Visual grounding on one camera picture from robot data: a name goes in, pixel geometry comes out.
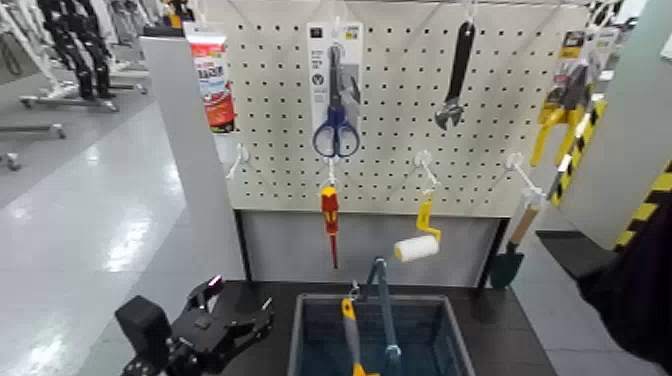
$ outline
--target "white pegboard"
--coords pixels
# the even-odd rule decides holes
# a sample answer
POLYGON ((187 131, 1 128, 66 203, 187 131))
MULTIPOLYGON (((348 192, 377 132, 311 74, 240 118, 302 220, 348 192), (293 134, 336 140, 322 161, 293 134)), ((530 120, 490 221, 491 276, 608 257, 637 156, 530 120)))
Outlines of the white pegboard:
POLYGON ((463 120, 444 132, 433 113, 448 89, 461 4, 222 1, 208 13, 227 27, 236 123, 251 156, 229 182, 233 207, 319 210, 327 168, 311 144, 305 24, 339 15, 366 30, 362 144, 337 165, 341 211, 416 213, 426 177, 413 158, 426 149, 443 183, 433 213, 480 217, 513 214, 523 183, 503 176, 504 160, 531 152, 564 32, 586 19, 577 5, 481 3, 463 120))

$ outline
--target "yellow and black striped tape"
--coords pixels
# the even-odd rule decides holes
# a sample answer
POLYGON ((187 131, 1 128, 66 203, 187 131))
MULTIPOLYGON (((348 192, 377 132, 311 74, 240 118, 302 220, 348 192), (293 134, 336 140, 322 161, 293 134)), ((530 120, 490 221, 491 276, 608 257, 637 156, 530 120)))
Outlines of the yellow and black striped tape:
POLYGON ((551 189, 551 202, 554 206, 560 205, 560 202, 562 201, 562 195, 567 191, 567 188, 569 188, 569 184, 572 182, 572 174, 579 167, 579 163, 581 162, 583 153, 586 150, 586 146, 588 146, 590 140, 593 138, 595 127, 597 127, 597 124, 600 122, 602 115, 604 115, 606 107, 607 102, 604 100, 600 100, 595 103, 595 107, 590 113, 590 120, 583 130, 583 133, 579 137, 576 137, 574 144, 567 151, 565 158, 570 158, 569 163, 560 165, 555 184, 551 189))
POLYGON ((660 203, 665 200, 667 195, 672 194, 672 160, 667 163, 663 172, 658 176, 656 181, 651 186, 649 194, 644 199, 644 202, 632 214, 632 219, 628 227, 621 233, 616 240, 614 246, 615 252, 621 252, 630 243, 637 232, 644 227, 646 221, 651 218, 653 213, 658 209, 660 203))

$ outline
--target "yellow paint roller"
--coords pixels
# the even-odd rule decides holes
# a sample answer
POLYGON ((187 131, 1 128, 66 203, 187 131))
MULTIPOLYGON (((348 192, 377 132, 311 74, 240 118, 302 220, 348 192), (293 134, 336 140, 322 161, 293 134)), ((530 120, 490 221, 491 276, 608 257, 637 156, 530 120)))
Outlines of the yellow paint roller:
POLYGON ((426 232, 430 235, 417 236, 414 238, 399 241, 394 244, 394 255, 401 262, 409 262, 423 257, 431 256, 439 252, 439 244, 441 243, 441 231, 429 227, 429 217, 432 212, 432 192, 426 192, 420 210, 418 211, 418 218, 415 221, 415 226, 421 232, 426 232))
POLYGON ((359 330, 357 329, 357 318, 355 317, 355 307, 352 305, 352 300, 349 298, 341 300, 341 313, 343 314, 345 339, 352 355, 352 376, 380 376, 378 373, 366 373, 362 365, 359 330))

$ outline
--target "dark cloth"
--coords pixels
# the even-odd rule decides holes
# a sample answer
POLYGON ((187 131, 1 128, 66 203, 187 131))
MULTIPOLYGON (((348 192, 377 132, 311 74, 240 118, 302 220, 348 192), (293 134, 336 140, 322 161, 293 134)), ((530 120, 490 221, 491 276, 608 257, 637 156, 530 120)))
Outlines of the dark cloth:
POLYGON ((672 193, 664 197, 618 257, 577 282, 619 346, 672 375, 672 193))

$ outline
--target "screwdriver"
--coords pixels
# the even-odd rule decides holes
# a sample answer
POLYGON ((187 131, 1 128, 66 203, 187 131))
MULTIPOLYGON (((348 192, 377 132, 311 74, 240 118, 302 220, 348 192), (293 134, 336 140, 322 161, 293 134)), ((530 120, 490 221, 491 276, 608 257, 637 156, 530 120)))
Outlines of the screwdriver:
POLYGON ((322 213, 324 213, 324 223, 326 225, 327 235, 331 242, 331 261, 334 269, 338 269, 338 256, 336 251, 336 234, 338 234, 338 199, 336 198, 336 188, 328 185, 322 188, 320 192, 322 198, 322 213))

